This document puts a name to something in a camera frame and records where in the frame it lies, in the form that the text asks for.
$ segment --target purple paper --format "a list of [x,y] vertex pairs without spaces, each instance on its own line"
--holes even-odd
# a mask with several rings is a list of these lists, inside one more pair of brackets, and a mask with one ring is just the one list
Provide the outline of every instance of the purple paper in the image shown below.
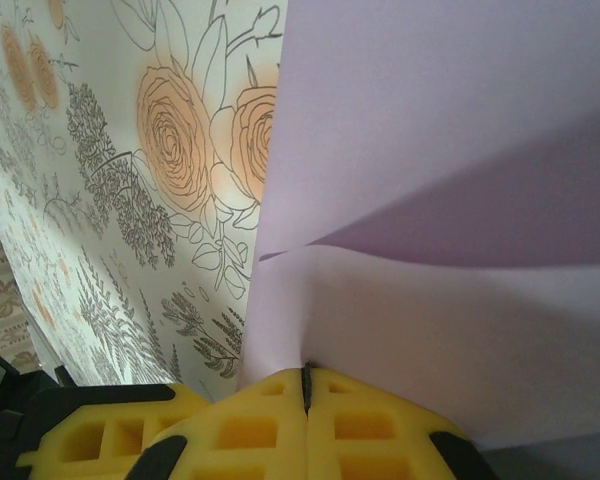
[[599,432],[600,0],[307,0],[285,37],[243,383],[312,359],[483,446]]

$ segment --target black object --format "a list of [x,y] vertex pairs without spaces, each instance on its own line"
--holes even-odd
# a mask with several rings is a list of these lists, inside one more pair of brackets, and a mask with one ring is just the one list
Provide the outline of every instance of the black object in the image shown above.
[[169,480],[186,446],[182,435],[160,440],[142,452],[125,480]]
[[0,357],[3,366],[0,479],[28,479],[31,467],[16,468],[18,457],[37,450],[47,432],[83,405],[167,401],[176,395],[167,385],[59,388],[44,372],[20,375]]
[[58,379],[58,383],[63,387],[77,387],[76,382],[73,381],[71,375],[67,371],[67,368],[64,365],[60,365],[53,370],[53,373],[56,374],[56,378]]
[[429,438],[457,480],[498,480],[470,441],[449,432],[434,432]]
[[29,399],[38,392],[59,385],[42,371],[20,374],[0,356],[0,411],[22,413]]
[[304,400],[304,413],[309,413],[311,408],[311,363],[307,362],[300,369],[300,381],[302,382],[302,399]]

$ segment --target yellow foam block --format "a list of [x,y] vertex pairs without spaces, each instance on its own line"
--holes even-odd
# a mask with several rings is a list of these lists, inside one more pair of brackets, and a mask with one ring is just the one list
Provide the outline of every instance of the yellow foam block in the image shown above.
[[175,392],[171,400],[78,408],[42,437],[37,451],[22,454],[17,466],[30,465],[31,480],[123,479],[160,432],[209,405],[183,385],[169,387]]
[[162,432],[187,438],[171,479],[305,480],[300,370],[284,370]]
[[454,480],[429,434],[464,433],[435,413],[323,369],[312,370],[308,479]]

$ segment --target orange rose illustration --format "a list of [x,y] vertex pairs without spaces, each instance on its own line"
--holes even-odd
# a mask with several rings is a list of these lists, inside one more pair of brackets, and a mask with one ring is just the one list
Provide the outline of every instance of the orange rose illustration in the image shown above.
[[2,26],[2,49],[18,97],[27,110],[33,110],[36,107],[36,97],[29,67],[15,33],[7,25]]
[[58,106],[58,89],[56,87],[56,76],[53,67],[49,62],[49,56],[44,46],[37,39],[31,44],[29,49],[31,54],[31,66],[33,69],[33,78],[38,90],[44,98],[49,108],[54,109]]
[[71,283],[71,276],[69,275],[69,267],[67,266],[67,263],[61,258],[58,260],[58,265],[60,266],[60,270],[62,270],[67,283]]
[[53,321],[51,312],[49,312],[49,309],[44,306],[44,304],[40,300],[40,297],[38,297],[36,291],[33,292],[33,299],[36,302],[36,306],[38,307],[38,311],[40,312],[40,315],[42,315],[42,318],[44,318],[44,320],[49,324],[49,326],[55,330],[56,323]]
[[138,134],[165,200],[192,212],[210,196],[213,147],[209,116],[176,64],[148,68],[138,92]]
[[51,20],[56,28],[62,28],[62,25],[64,25],[64,7],[62,6],[62,0],[49,0],[49,13],[51,14]]
[[237,178],[240,191],[257,202],[267,173],[275,102],[275,87],[249,88],[238,97],[235,113],[230,107],[220,110],[211,127],[220,159]]

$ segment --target floral wallpaper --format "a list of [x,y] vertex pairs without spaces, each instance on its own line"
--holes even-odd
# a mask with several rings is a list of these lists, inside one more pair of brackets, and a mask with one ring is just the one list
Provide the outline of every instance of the floral wallpaper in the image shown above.
[[235,389],[285,14],[0,0],[0,238],[78,383]]

